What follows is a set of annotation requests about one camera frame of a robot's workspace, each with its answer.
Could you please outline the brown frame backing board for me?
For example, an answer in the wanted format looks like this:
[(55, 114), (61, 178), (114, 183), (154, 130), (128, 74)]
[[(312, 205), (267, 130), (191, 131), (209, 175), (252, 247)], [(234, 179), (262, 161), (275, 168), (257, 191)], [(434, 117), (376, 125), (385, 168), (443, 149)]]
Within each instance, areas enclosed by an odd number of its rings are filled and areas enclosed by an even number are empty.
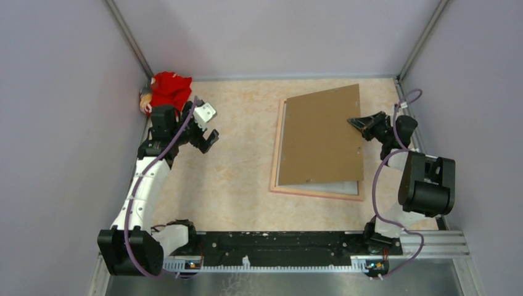
[(363, 138), (349, 122), (359, 118), (358, 84), (285, 101), (278, 183), (362, 181)]

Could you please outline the seascape photo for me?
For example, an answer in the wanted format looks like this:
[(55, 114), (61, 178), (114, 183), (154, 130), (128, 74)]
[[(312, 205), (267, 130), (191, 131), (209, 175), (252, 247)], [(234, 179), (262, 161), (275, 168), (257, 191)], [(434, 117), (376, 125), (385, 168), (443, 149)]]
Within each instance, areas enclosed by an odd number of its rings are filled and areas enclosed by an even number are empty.
[(277, 185), (277, 188), (297, 189), (311, 192), (325, 192), (332, 194), (358, 195), (358, 181), (343, 181), (337, 183), (302, 183), (291, 185)]

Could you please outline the pink wooden picture frame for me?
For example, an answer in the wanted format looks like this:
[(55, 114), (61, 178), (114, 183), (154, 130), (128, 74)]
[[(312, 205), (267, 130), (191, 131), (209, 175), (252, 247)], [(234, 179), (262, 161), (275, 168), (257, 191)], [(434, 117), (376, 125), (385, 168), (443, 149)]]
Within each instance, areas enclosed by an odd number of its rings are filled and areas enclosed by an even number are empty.
[(280, 153), (282, 146), (282, 135), (284, 131), (284, 116), (286, 113), (286, 101), (279, 103), (278, 121), (276, 125), (276, 137), (274, 140), (273, 158), (271, 161), (271, 174), (268, 190), (275, 194), (297, 195), (302, 197), (315, 197), (321, 199), (346, 200), (362, 202), (364, 201), (364, 184), (362, 181), (356, 182), (356, 194), (326, 192), (320, 190), (306, 190), (278, 186)]

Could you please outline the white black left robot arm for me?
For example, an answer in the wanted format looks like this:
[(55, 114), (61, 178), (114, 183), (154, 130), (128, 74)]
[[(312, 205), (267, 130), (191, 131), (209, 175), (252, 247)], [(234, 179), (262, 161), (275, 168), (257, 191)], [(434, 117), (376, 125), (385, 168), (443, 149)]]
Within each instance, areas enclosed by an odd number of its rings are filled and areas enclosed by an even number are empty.
[(219, 132), (205, 135), (207, 125), (217, 116), (212, 104), (196, 97), (182, 110), (160, 105), (150, 110), (150, 127), (138, 148), (134, 175), (124, 204), (109, 229), (100, 230), (97, 244), (113, 276), (164, 274), (164, 261), (177, 250), (190, 255), (202, 247), (196, 228), (189, 220), (153, 226), (152, 216), (179, 148), (190, 144), (206, 154), (217, 142)]

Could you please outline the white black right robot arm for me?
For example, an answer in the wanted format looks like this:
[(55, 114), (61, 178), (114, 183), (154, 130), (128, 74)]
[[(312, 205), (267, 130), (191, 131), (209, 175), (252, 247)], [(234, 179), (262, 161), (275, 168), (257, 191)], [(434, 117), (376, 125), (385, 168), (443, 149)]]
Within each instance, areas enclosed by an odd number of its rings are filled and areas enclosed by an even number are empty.
[(366, 141), (377, 139), (382, 145), (383, 165), (402, 173), (397, 202), (365, 225), (361, 244), (366, 252), (378, 254), (394, 246), (405, 227), (451, 212), (455, 203), (456, 162), (408, 148), (418, 127), (414, 118), (378, 112), (347, 121)]

